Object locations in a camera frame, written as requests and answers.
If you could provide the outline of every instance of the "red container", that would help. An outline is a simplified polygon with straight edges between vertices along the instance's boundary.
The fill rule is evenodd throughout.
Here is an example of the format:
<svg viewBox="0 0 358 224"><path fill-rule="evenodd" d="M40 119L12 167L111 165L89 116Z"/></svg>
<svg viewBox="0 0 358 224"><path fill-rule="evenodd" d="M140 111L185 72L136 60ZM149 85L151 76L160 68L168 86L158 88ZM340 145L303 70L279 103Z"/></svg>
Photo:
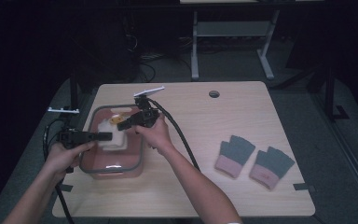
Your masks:
<svg viewBox="0 0 358 224"><path fill-rule="evenodd" d="M89 132L97 133L98 126L112 117L120 115L127 119L138 111L136 105L101 106L93 112ZM96 145L80 155L80 169L95 179L131 178L140 175L144 169L143 137L134 128L123 132L126 145L119 150L103 150L104 147Z"/></svg>

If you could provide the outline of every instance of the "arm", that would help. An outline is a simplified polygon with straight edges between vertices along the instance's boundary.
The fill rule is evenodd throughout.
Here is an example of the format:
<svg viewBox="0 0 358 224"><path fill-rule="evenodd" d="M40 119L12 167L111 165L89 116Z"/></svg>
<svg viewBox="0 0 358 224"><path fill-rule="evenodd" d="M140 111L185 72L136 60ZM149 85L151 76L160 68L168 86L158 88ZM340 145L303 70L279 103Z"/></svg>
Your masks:
<svg viewBox="0 0 358 224"><path fill-rule="evenodd" d="M78 155L92 148L94 144L89 142L70 150L61 143L54 144L41 171L4 223L38 223L54 187L65 177L66 168L78 166Z"/></svg>
<svg viewBox="0 0 358 224"><path fill-rule="evenodd" d="M194 209L205 223L242 223L228 196L197 170L172 144L163 115L159 116L152 128L136 126L135 129L171 165Z"/></svg>

